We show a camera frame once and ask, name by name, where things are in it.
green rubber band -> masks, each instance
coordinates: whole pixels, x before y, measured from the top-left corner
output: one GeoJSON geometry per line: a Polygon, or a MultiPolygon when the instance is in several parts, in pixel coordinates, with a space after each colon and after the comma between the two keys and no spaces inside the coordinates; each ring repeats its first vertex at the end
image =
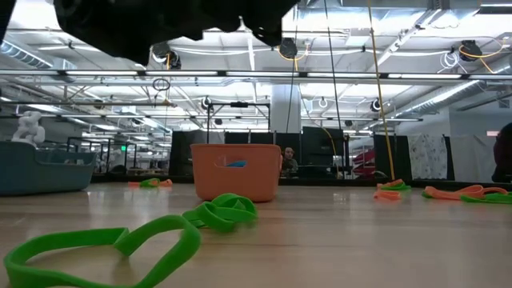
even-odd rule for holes
{"type": "Polygon", "coordinates": [[[422,192],[422,196],[427,199],[433,199],[434,197],[428,195],[425,191],[422,192]]]}
{"type": "Polygon", "coordinates": [[[195,210],[185,212],[183,216],[160,217],[132,232],[128,228],[111,228],[36,237],[9,252],[4,257],[4,265],[12,288],[151,288],[167,278],[198,251],[201,234],[196,227],[208,226],[216,231],[229,232],[234,229],[237,222],[251,222],[257,218],[258,212],[251,200],[236,194],[224,194],[212,202],[204,202],[195,210]],[[95,283],[59,271],[25,266],[29,259],[40,253],[80,246],[113,245],[125,256],[130,256],[156,234],[179,229],[183,229],[179,241],[163,255],[147,276],[133,286],[95,283]]]}
{"type": "Polygon", "coordinates": [[[128,228],[95,229],[55,233],[33,238],[12,250],[4,258],[4,265],[13,288],[44,288],[74,286],[82,288],[154,287],[198,251],[201,243],[199,230],[181,216],[168,215],[155,219],[130,233],[128,228]],[[170,230],[183,229],[181,237],[153,269],[133,286],[112,286],[95,283],[54,270],[24,266],[30,258],[47,251],[80,246],[114,245],[125,256],[132,255],[149,238],[170,230]]]}
{"type": "Polygon", "coordinates": [[[218,232],[229,232],[236,222],[252,222],[258,218],[256,207],[248,198],[223,194],[182,215],[197,228],[208,226],[218,232]]]}
{"type": "Polygon", "coordinates": [[[488,194],[484,199],[477,199],[468,196],[461,196],[461,200],[470,203],[492,203],[492,204],[512,204],[511,194],[488,194]]]}
{"type": "Polygon", "coordinates": [[[406,185],[404,182],[396,185],[396,186],[381,186],[381,190],[388,190],[388,191],[403,191],[403,190],[410,190],[411,187],[406,185]]]}
{"type": "Polygon", "coordinates": [[[160,179],[158,178],[151,178],[151,179],[147,179],[147,180],[144,180],[140,183],[139,185],[141,188],[155,188],[155,187],[160,187],[160,179]]]}

fluorescent light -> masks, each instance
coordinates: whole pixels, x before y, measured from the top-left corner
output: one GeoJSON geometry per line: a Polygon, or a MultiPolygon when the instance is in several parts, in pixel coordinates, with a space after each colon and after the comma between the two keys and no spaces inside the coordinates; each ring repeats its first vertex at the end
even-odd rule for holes
{"type": "Polygon", "coordinates": [[[112,125],[96,124],[95,126],[99,129],[103,129],[103,130],[119,130],[120,129],[119,127],[112,126],[112,125]]]}
{"type": "Polygon", "coordinates": [[[160,127],[160,125],[158,123],[156,123],[154,120],[145,118],[143,121],[144,121],[144,124],[148,125],[149,127],[153,127],[153,128],[160,127]]]}
{"type": "Polygon", "coordinates": [[[448,98],[452,97],[454,94],[464,90],[465,88],[468,88],[474,84],[478,83],[478,80],[473,80],[471,82],[468,82],[468,83],[465,83],[464,85],[461,85],[459,86],[458,88],[455,88],[455,89],[452,89],[452,90],[449,90],[439,96],[436,96],[432,99],[430,99],[429,101],[432,101],[433,103],[439,103],[441,101],[445,101],[447,100],[448,98]]]}
{"type": "Polygon", "coordinates": [[[41,75],[41,76],[58,76],[55,70],[0,70],[0,75],[41,75]]]}
{"type": "Polygon", "coordinates": [[[479,80],[512,80],[512,75],[471,75],[470,79],[479,79],[479,80]]]}
{"type": "Polygon", "coordinates": [[[460,74],[390,74],[388,78],[403,79],[460,79],[460,74]]]}
{"type": "Polygon", "coordinates": [[[144,115],[107,115],[107,118],[145,118],[144,115]]]}
{"type": "MultiPolygon", "coordinates": [[[[334,73],[336,78],[375,78],[375,74],[371,73],[334,73]]],[[[319,72],[309,72],[307,77],[312,78],[332,78],[332,73],[319,73],[319,72]]]]}
{"type": "Polygon", "coordinates": [[[101,115],[62,115],[63,117],[66,117],[66,118],[101,118],[102,116],[101,115]]]}
{"type": "Polygon", "coordinates": [[[73,122],[76,122],[78,124],[83,124],[83,125],[89,125],[89,123],[85,122],[85,121],[82,121],[80,119],[76,119],[76,118],[70,118],[71,121],[73,122]]]}
{"type": "Polygon", "coordinates": [[[148,76],[217,76],[217,71],[146,71],[148,76]]]}
{"type": "Polygon", "coordinates": [[[42,110],[42,111],[51,112],[51,113],[61,112],[61,110],[59,108],[56,108],[56,107],[53,107],[53,106],[49,106],[49,105],[30,104],[30,105],[27,105],[27,106],[35,108],[37,110],[42,110]]]}
{"type": "Polygon", "coordinates": [[[137,76],[137,71],[132,70],[68,70],[66,74],[70,76],[137,76]]]}
{"type": "Polygon", "coordinates": [[[252,72],[252,71],[234,71],[226,72],[227,76],[239,76],[239,77],[297,77],[297,72],[252,72]]]}
{"type": "Polygon", "coordinates": [[[481,4],[482,7],[512,7],[512,4],[481,4]]]}

hanging cable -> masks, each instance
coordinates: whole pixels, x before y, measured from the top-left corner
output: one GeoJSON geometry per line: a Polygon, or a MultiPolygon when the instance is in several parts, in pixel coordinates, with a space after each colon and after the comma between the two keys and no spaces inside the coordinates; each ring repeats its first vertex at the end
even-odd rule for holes
{"type": "Polygon", "coordinates": [[[382,100],[382,88],[381,88],[380,73],[378,72],[377,51],[376,51],[376,48],[375,48],[376,47],[376,41],[375,41],[375,30],[374,30],[374,18],[373,18],[373,15],[371,13],[371,0],[368,0],[368,15],[370,16],[371,41],[372,41],[373,46],[374,46],[375,76],[377,78],[378,101],[379,101],[380,106],[381,106],[382,124],[384,125],[384,131],[386,133],[387,154],[388,154],[388,157],[390,158],[391,180],[394,180],[393,155],[391,153],[390,136],[389,136],[388,130],[387,130],[386,114],[384,113],[384,105],[383,105],[383,100],[382,100]]]}
{"type": "MultiPolygon", "coordinates": [[[[298,20],[295,19],[295,41],[297,41],[297,32],[298,32],[298,20]]],[[[297,62],[294,61],[294,65],[291,67],[291,84],[290,84],[290,99],[288,101],[288,117],[286,117],[286,133],[288,134],[288,127],[290,126],[290,114],[291,114],[291,99],[294,94],[294,80],[295,80],[295,69],[297,68],[297,62]]]]}
{"type": "MultiPolygon", "coordinates": [[[[329,12],[327,10],[327,0],[323,0],[323,3],[324,3],[325,12],[326,12],[327,36],[329,38],[330,66],[331,66],[331,69],[333,72],[334,99],[338,100],[338,89],[336,88],[336,70],[334,68],[333,43],[332,43],[332,40],[330,39],[329,12]]],[[[342,120],[339,118],[339,103],[338,103],[338,101],[335,101],[334,103],[336,103],[336,115],[338,116],[339,133],[343,137],[342,120]]]]}
{"type": "Polygon", "coordinates": [[[458,51],[462,54],[464,54],[465,56],[468,56],[468,57],[472,57],[472,58],[479,58],[479,59],[482,59],[482,58],[488,58],[488,57],[492,57],[492,56],[495,56],[495,55],[498,55],[500,54],[503,49],[505,49],[505,42],[506,40],[503,39],[503,44],[502,46],[499,48],[498,51],[494,52],[494,53],[491,53],[491,54],[485,54],[485,55],[473,55],[473,54],[469,54],[467,52],[464,52],[462,51],[462,48],[464,48],[464,45],[461,45],[459,48],[458,48],[458,51]]]}
{"type": "MultiPolygon", "coordinates": [[[[330,139],[330,144],[333,146],[333,153],[334,153],[334,155],[337,155],[337,153],[336,153],[336,145],[334,144],[333,136],[329,133],[329,131],[326,128],[320,126],[315,121],[313,121],[313,119],[311,119],[310,112],[308,111],[308,109],[306,107],[306,103],[304,102],[304,98],[302,97],[302,93],[301,93],[301,100],[302,100],[302,104],[304,105],[304,110],[306,111],[307,117],[310,119],[310,121],[313,124],[315,124],[319,128],[322,128],[322,130],[324,130],[324,132],[326,132],[327,136],[330,139]]],[[[336,163],[336,179],[338,179],[338,175],[339,175],[339,165],[336,163]]]]}
{"type": "Polygon", "coordinates": [[[487,65],[487,63],[485,62],[485,60],[483,58],[480,58],[480,61],[482,61],[482,64],[487,68],[487,70],[489,72],[491,72],[492,74],[496,74],[496,72],[494,72],[490,67],[489,65],[487,65]]]}

curtain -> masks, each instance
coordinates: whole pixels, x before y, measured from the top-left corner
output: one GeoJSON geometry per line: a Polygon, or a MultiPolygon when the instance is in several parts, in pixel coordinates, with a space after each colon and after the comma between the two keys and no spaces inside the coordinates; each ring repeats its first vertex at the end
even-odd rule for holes
{"type": "Polygon", "coordinates": [[[413,179],[446,179],[448,150],[443,136],[408,136],[413,179]]]}

black cable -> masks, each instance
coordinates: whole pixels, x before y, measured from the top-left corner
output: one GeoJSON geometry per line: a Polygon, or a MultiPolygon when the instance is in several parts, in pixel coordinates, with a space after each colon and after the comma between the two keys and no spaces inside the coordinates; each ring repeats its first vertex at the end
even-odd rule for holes
{"type": "MultiPolygon", "coordinates": [[[[298,32],[298,17],[295,18],[295,45],[297,45],[297,32],[298,32]]],[[[292,73],[292,75],[291,75],[291,84],[290,84],[290,100],[288,101],[288,117],[286,118],[286,133],[287,134],[288,134],[288,126],[290,125],[291,98],[292,98],[292,96],[294,94],[295,62],[296,62],[295,59],[291,62],[291,73],[292,73]]]]}
{"type": "Polygon", "coordinates": [[[336,115],[338,116],[338,126],[339,126],[339,133],[342,136],[342,144],[343,144],[343,129],[342,129],[342,120],[339,118],[339,103],[338,103],[338,89],[336,88],[336,71],[334,69],[334,56],[333,56],[333,43],[330,39],[330,28],[329,28],[329,12],[327,11],[327,0],[323,0],[324,8],[326,11],[326,21],[327,21],[327,36],[329,38],[329,50],[330,50],[330,65],[333,71],[333,84],[334,84],[334,103],[336,103],[336,115]]]}

